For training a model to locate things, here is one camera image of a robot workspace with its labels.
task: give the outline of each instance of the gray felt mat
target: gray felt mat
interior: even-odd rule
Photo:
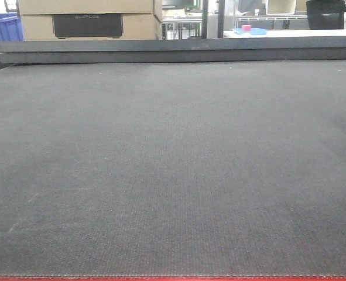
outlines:
[[[346,61],[1,70],[0,275],[346,275]]]

